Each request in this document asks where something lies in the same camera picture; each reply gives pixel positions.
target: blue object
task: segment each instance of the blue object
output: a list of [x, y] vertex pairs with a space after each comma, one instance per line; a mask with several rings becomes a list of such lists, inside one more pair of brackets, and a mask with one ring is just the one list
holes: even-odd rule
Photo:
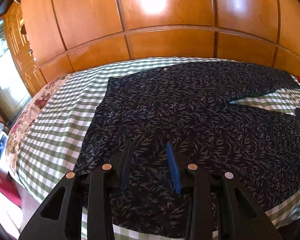
[[181, 183], [180, 183], [180, 172], [179, 167], [174, 158], [174, 153], [171, 144], [167, 142], [166, 144], [166, 155], [168, 159], [170, 174], [172, 177], [172, 184], [178, 194], [181, 193]]

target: leaf pattern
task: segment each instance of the leaf pattern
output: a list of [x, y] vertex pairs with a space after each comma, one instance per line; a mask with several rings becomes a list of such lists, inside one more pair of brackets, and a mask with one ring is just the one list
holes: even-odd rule
[[189, 196], [173, 190], [165, 155], [170, 140], [209, 172], [232, 172], [269, 210], [300, 188], [300, 122], [229, 102], [283, 87], [299, 85], [287, 72], [238, 62], [185, 63], [110, 78], [74, 171], [93, 171], [132, 139], [128, 188], [111, 199], [113, 223], [180, 238]]

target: checkered bedsheet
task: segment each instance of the checkered bedsheet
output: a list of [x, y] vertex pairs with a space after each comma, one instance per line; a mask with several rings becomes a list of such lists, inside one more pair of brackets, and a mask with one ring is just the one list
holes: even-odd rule
[[[72, 74], [42, 109], [24, 139], [17, 158], [19, 182], [40, 203], [65, 173], [72, 170], [96, 107], [103, 100], [109, 77], [122, 77], [142, 70], [184, 62], [219, 61], [202, 58], [148, 58], [113, 63]], [[300, 107], [300, 89], [280, 89], [258, 98], [244, 98], [235, 104], [294, 114]], [[300, 217], [300, 190], [266, 212], [276, 227]], [[82, 214], [82, 236], [87, 234], [87, 210]], [[118, 239], [166, 239], [114, 226]]]

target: cabinet door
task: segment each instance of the cabinet door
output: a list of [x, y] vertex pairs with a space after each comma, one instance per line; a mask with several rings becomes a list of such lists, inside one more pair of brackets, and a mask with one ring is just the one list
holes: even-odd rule
[[28, 36], [20, 33], [21, 19], [21, 6], [13, 2], [4, 17], [4, 33], [18, 73], [33, 97], [46, 84], [46, 81], [40, 71], [34, 71], [36, 63], [33, 54], [29, 52], [31, 46]]

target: floral fabric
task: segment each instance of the floral fabric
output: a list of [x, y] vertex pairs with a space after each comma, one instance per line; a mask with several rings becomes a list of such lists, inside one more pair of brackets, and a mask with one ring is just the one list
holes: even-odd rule
[[20, 151], [20, 146], [26, 137], [29, 128], [37, 119], [42, 108], [46, 105], [50, 97], [68, 80], [71, 74], [64, 75], [45, 85], [30, 101], [11, 128], [5, 149], [6, 160], [9, 164], [10, 175], [17, 179], [16, 159]]

